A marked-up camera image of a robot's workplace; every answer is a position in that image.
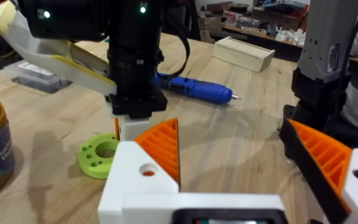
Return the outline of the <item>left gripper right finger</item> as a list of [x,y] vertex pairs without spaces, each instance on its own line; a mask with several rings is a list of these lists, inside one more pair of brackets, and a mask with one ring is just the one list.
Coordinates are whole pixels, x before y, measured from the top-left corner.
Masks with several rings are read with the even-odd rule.
[[280,129],[285,155],[299,168],[325,223],[358,223],[358,148],[292,119]]

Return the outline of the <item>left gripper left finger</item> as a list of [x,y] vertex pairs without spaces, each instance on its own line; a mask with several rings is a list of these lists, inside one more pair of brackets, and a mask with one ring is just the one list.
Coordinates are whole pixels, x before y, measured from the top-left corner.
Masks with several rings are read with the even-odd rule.
[[152,194],[180,191],[178,120],[155,125],[118,144],[98,205],[100,223],[170,223]]

